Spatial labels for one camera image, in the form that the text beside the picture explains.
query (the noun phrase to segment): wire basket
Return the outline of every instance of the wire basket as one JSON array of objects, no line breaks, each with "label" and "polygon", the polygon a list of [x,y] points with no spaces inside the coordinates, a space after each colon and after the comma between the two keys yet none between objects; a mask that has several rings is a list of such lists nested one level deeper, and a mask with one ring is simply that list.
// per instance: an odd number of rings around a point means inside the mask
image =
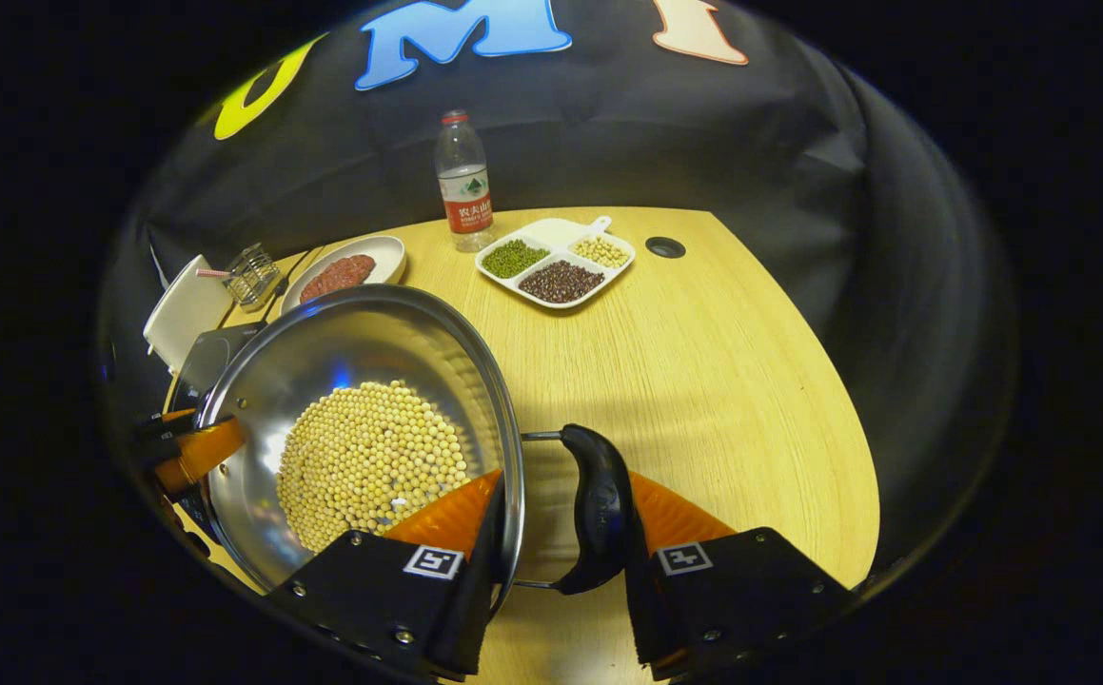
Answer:
[{"label": "wire basket", "polygon": [[281,270],[276,267],[272,257],[263,250],[260,243],[238,253],[226,270],[229,278],[225,281],[225,289],[229,290],[238,307],[247,313],[265,307],[268,296],[281,278]]}]

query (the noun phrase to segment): stainless steel wok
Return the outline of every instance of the stainless steel wok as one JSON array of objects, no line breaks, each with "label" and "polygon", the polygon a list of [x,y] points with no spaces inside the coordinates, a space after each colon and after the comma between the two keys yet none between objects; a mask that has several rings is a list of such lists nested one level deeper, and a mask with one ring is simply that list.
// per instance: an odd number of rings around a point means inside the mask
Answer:
[{"label": "stainless steel wok", "polygon": [[496,361],[471,324],[428,292],[362,286],[326,295],[260,331],[213,385],[199,426],[235,416],[246,445],[208,474],[208,507],[225,550],[266,591],[312,558],[277,502],[286,435],[335,387],[403,377],[462,426],[469,477],[503,469],[500,577],[493,612],[522,547],[521,435]]}]

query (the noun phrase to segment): plastic water bottle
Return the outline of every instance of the plastic water bottle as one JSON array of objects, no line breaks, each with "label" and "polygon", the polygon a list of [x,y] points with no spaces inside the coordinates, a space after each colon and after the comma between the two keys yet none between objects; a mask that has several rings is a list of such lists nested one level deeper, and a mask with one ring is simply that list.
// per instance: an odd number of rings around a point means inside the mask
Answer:
[{"label": "plastic water bottle", "polygon": [[471,128],[465,109],[441,117],[441,136],[433,149],[433,165],[446,203],[446,218],[454,247],[478,253],[495,239],[491,229],[491,185],[482,142]]}]

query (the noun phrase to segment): yellow letter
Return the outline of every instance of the yellow letter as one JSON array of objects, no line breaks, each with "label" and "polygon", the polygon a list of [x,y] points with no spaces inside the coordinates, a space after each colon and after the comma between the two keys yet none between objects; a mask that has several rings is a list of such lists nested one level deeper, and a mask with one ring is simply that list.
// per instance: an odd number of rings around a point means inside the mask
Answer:
[{"label": "yellow letter", "polygon": [[213,127],[212,135],[217,140],[227,139],[231,135],[238,133],[239,130],[246,128],[246,125],[249,125],[250,121],[255,121],[255,117],[264,114],[264,109],[268,108],[268,105],[276,103],[277,97],[280,97],[281,93],[285,93],[286,87],[289,87],[289,84],[293,83],[293,77],[298,74],[298,69],[302,68],[302,62],[307,58],[307,53],[324,35],[326,34],[324,33],[311,40],[310,43],[296,49],[296,51],[282,57],[281,68],[277,71],[271,86],[268,86],[267,90],[259,97],[256,97],[255,101],[250,105],[243,106],[246,103],[246,95],[250,93],[250,86],[254,86],[255,82],[264,73],[255,74],[255,78],[242,84],[238,90],[234,90],[229,94],[229,97],[225,97],[225,103],[221,104],[221,114],[217,116],[217,125]]},{"label": "yellow letter", "polygon": [[726,62],[729,65],[745,65],[750,58],[720,33],[716,19],[711,17],[716,8],[700,0],[652,0],[661,12],[661,23],[665,31],[652,36],[652,42],[665,51],[681,52],[706,60]]}]

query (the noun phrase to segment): white container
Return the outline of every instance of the white container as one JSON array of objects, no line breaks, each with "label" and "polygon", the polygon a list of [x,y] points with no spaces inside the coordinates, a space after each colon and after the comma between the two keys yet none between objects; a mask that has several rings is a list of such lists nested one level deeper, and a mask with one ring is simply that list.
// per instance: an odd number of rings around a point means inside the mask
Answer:
[{"label": "white container", "polygon": [[[479,274],[484,274],[488,278],[493,279],[499,285],[506,287],[513,292],[517,292],[522,298],[543,304],[544,308],[550,309],[570,309],[576,308],[581,302],[593,298],[600,291],[607,289],[607,286],[611,285],[611,281],[618,278],[620,274],[623,274],[631,261],[634,260],[634,248],[631,247],[623,238],[613,237],[607,233],[607,228],[611,225],[611,217],[600,216],[597,217],[590,225],[582,225],[582,223],[570,222],[567,220],[559,218],[547,218],[539,220],[537,222],[531,223],[529,225],[524,225],[522,228],[514,231],[506,235],[506,237],[496,239],[491,246],[484,247],[481,251],[475,255],[475,268],[479,269]],[[550,255],[543,257],[534,265],[526,267],[526,269],[517,274],[517,276],[512,278],[500,278],[490,270],[482,268],[482,260],[484,257],[495,250],[500,246],[510,243],[512,239],[520,238],[529,247],[542,247],[544,250],[550,251]],[[586,259],[577,253],[572,251],[572,247],[577,243],[585,242],[585,239],[590,238],[602,238],[611,246],[620,247],[621,250],[627,253],[628,259],[623,261],[623,265],[618,268],[609,268],[599,265],[598,261]],[[599,282],[598,287],[593,290],[581,295],[580,298],[572,300],[570,302],[547,302],[539,298],[535,298],[534,295],[529,295],[521,289],[521,282],[531,276],[531,274],[536,272],[538,269],[546,267],[547,265],[554,264],[557,260],[568,261],[569,265],[578,266],[590,270],[590,272],[602,274],[602,281]]]},{"label": "white container", "polygon": [[233,307],[233,296],[221,285],[221,279],[195,276],[197,269],[207,268],[211,266],[204,255],[189,261],[167,287],[141,331],[149,351],[158,352],[171,373],[183,368],[195,339],[206,330],[216,329]]},{"label": "white container", "polygon": [[354,239],[346,246],[334,248],[334,250],[319,257],[315,264],[310,265],[293,282],[290,282],[289,290],[285,293],[285,300],[281,300],[281,314],[302,303],[302,290],[326,267],[352,255],[373,257],[373,270],[364,279],[363,285],[365,282],[399,282],[404,269],[407,269],[407,248],[404,247],[403,239],[395,238],[394,235],[372,235],[368,238]]}]

